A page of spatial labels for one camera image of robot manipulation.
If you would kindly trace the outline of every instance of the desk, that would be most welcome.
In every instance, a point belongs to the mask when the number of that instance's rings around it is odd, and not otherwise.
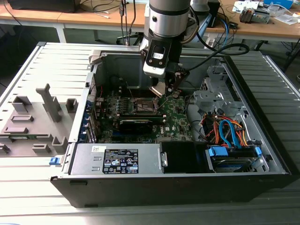
[[[235,0],[220,0],[223,5],[225,15],[230,18],[231,22],[238,23],[238,30],[235,34],[239,39],[252,39],[252,40],[267,40],[267,41],[286,41],[297,42],[300,38],[300,25],[298,23],[287,25],[271,17],[268,24],[265,23],[241,23],[240,14],[232,12],[232,4]],[[300,6],[293,5],[292,11],[299,10]],[[219,24],[215,28],[208,28],[206,32],[213,34],[223,33],[224,28]]]
[[[101,0],[101,3],[109,2],[107,0]],[[286,41],[297,42],[300,38],[300,25],[287,25],[274,18],[270,19],[270,23],[252,23],[245,24],[240,23],[238,13],[230,13],[232,5],[235,0],[222,0],[225,14],[231,18],[230,20],[238,23],[238,30],[235,34],[236,38],[240,39],[252,39],[252,40],[268,40],[268,41]],[[14,15],[14,17],[25,26],[41,26],[41,27],[54,27],[57,30],[60,42],[65,43],[66,38],[64,35],[65,28],[73,29],[88,29],[88,30],[118,30],[120,31],[120,15],[118,8],[110,10],[110,19],[98,16],[95,13],[84,12],[78,10],[74,14],[61,13],[61,12],[48,12],[48,11],[35,11],[35,10],[13,10],[6,2],[8,10]],[[133,32],[143,32],[144,27],[144,4],[136,5],[136,21],[133,25]],[[299,6],[293,6],[291,10],[297,10]],[[133,18],[133,4],[127,5],[128,11],[128,23],[131,23]],[[6,11],[3,3],[0,3],[0,24],[13,24],[19,25],[13,17]],[[215,28],[208,28],[206,30],[206,36],[211,39],[215,39],[224,32],[224,28],[221,25]]]

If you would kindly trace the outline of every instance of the metal bracket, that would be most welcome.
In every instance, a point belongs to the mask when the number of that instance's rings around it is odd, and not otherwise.
[[[90,65],[95,65],[101,62],[101,59],[104,56],[106,56],[106,54],[102,54],[101,50],[91,50],[91,53],[89,54]]]
[[[168,166],[167,153],[161,152],[160,153],[160,159],[161,159],[161,166],[162,167],[167,167]]]

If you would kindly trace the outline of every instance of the wire bundle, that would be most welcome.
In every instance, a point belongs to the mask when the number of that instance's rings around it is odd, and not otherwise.
[[[247,141],[245,139],[245,129],[237,121],[232,120],[231,118],[223,116],[223,115],[207,115],[206,114],[206,115],[204,115],[204,118],[203,118],[201,124],[203,125],[206,120],[213,120],[213,123],[212,123],[213,129],[205,137],[209,143],[214,143],[214,144],[221,145],[224,147],[231,147],[231,144],[228,141],[228,139],[225,139],[223,136],[223,129],[224,129],[224,126],[231,127],[230,124],[232,124],[232,127],[234,127],[234,129],[231,132],[231,136],[232,136],[232,139],[233,139],[233,142],[235,143],[235,145],[238,145],[235,142],[235,134],[236,134],[238,136],[239,144],[241,146],[248,146]]]

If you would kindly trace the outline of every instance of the blue latch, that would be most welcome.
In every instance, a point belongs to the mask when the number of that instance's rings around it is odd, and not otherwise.
[[[50,159],[49,165],[60,165],[60,158],[52,157]]]
[[[228,156],[227,149],[221,146],[213,146],[208,149],[210,156]]]
[[[261,156],[262,155],[262,150],[260,147],[255,147],[255,151],[257,153],[258,156]]]

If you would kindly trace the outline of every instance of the floor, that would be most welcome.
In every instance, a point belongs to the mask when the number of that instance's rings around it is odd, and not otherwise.
[[[0,38],[0,94],[3,93],[6,86],[9,85],[15,74],[25,62],[31,51],[34,49],[37,41],[59,42],[56,30],[54,28],[44,27],[14,27],[16,35],[6,34]],[[65,29],[66,39],[69,43],[83,44],[116,44],[116,37],[121,36],[118,31],[99,31],[100,42],[94,40],[92,30]],[[247,40],[245,44],[250,47],[256,45],[256,41]],[[200,43],[191,43],[186,47],[203,48]],[[269,55],[275,63],[282,67],[285,63],[288,50],[280,42],[269,42],[263,44],[261,52]],[[300,57],[296,58],[286,72],[286,75],[299,89],[300,83],[297,82],[299,75]]]

